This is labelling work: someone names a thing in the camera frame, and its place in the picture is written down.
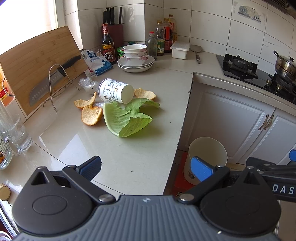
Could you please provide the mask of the clear glass mug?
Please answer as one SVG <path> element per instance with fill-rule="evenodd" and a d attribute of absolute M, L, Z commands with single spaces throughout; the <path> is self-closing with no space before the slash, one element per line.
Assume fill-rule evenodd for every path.
<path fill-rule="evenodd" d="M 32 138 L 26 131 L 18 114 L 14 114 L 7 122 L 1 124 L 1 133 L 3 134 L 4 142 L 15 156 L 20 156 L 32 144 Z"/>

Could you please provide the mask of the glass jar orange label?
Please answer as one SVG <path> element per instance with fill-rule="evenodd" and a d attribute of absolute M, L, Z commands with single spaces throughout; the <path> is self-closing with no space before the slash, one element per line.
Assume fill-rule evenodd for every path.
<path fill-rule="evenodd" d="M 7 168 L 7 166 L 10 164 L 13 155 L 6 142 L 4 141 L 4 137 L 2 134 L 0 137 L 0 141 L 0 170 L 3 170 Z"/>

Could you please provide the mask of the gold bottle cap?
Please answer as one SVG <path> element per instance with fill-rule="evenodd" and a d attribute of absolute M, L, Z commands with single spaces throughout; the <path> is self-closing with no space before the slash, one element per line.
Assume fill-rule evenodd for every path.
<path fill-rule="evenodd" d="M 0 200 L 8 200 L 11 196 L 10 188 L 5 184 L 0 184 Z"/>

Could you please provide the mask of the white paper cup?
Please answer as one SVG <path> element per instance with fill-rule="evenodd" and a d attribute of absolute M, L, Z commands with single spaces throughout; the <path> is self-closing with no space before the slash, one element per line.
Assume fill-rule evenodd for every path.
<path fill-rule="evenodd" d="M 106 78 L 100 83 L 98 94 L 104 102 L 128 104 L 133 99 L 134 89 L 130 84 Z"/>

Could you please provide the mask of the clear glass bottle red cap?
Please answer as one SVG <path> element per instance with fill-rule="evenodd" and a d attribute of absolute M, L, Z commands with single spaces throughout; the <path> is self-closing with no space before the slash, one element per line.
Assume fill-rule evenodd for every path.
<path fill-rule="evenodd" d="M 146 45 L 147 45 L 147 54 L 149 56 L 154 57 L 154 59 L 157 60 L 157 56 L 158 56 L 157 45 L 158 45 L 158 42 L 157 42 L 157 40 L 155 38 L 155 34 L 154 34 L 153 31 L 150 31 L 149 38 L 147 39 Z"/>

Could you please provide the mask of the green lidded sauce jar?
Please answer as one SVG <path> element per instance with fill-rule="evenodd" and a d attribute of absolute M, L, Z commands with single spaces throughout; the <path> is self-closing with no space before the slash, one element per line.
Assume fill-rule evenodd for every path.
<path fill-rule="evenodd" d="M 123 47 L 118 47 L 117 48 L 117 56 L 118 56 L 118 59 L 124 57 L 125 55 L 125 50 Z"/>

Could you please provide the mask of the white cabinet door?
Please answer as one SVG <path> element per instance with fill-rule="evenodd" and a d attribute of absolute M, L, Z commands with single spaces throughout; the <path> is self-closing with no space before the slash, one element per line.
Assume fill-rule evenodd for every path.
<path fill-rule="evenodd" d="M 218 140 L 228 162 L 237 163 L 275 108 L 241 94 L 193 82 L 178 148 L 187 151 L 199 137 Z"/>

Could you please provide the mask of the top white floral bowl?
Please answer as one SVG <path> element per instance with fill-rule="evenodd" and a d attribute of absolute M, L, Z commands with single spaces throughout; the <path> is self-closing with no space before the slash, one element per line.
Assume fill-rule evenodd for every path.
<path fill-rule="evenodd" d="M 132 44 L 124 46 L 123 49 L 125 53 L 145 52 L 147 50 L 147 45 Z"/>

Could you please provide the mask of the white trash bin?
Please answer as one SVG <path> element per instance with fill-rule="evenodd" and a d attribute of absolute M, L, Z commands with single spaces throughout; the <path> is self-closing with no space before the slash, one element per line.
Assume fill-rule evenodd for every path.
<path fill-rule="evenodd" d="M 200 157 L 212 166 L 223 167 L 227 164 L 228 156 L 224 146 L 214 138 L 200 137 L 192 141 L 184 166 L 184 177 L 192 185 L 197 185 L 200 180 L 195 177 L 191 168 L 194 156 Z"/>

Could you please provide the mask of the red label sauce bottle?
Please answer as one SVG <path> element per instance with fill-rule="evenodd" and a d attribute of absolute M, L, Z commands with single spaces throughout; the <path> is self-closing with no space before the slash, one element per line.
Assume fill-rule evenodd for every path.
<path fill-rule="evenodd" d="M 170 53 L 171 45 L 173 44 L 173 29 L 168 18 L 164 18 L 164 29 L 165 29 L 165 34 L 164 34 L 165 52 Z"/>

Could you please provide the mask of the top white plate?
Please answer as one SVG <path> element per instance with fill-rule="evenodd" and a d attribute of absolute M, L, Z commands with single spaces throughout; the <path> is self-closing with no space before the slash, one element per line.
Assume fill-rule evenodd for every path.
<path fill-rule="evenodd" d="M 118 65 L 125 66 L 125 67 L 140 67 L 154 63 L 155 58 L 149 55 L 145 55 L 142 57 L 136 58 L 128 58 L 122 57 L 120 58 L 117 63 Z"/>

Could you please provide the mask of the large orange peel piece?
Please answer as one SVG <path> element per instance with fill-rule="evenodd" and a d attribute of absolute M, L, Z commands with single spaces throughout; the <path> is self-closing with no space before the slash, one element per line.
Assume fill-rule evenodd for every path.
<path fill-rule="evenodd" d="M 88 126 L 97 124 L 102 117 L 103 109 L 98 106 L 88 105 L 82 109 L 81 119 Z"/>

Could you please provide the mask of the crumpled clear plastic bag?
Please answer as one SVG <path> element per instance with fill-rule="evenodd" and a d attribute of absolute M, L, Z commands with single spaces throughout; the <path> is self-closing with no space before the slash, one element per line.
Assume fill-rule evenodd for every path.
<path fill-rule="evenodd" d="M 78 84 L 86 91 L 86 92 L 97 92 L 99 88 L 99 83 L 97 81 L 93 81 L 91 78 L 81 78 Z"/>

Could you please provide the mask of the bottom white floral bowl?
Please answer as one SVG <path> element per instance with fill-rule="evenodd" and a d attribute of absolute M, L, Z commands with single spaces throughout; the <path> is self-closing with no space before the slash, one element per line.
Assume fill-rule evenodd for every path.
<path fill-rule="evenodd" d="M 147 56 L 144 56 L 141 58 L 126 58 L 125 57 L 124 65 L 126 65 L 126 66 L 140 66 L 140 65 L 144 65 L 146 60 L 147 60 Z"/>

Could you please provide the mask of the smooth green cabbage leaf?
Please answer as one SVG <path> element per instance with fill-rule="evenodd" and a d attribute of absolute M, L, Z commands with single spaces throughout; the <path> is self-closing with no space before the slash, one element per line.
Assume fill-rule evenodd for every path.
<path fill-rule="evenodd" d="M 103 116 L 109 131 L 117 137 L 125 138 L 145 128 L 153 118 L 140 112 L 142 106 L 159 108 L 160 104 L 147 98 L 135 98 L 125 108 L 115 101 L 105 103 Z"/>

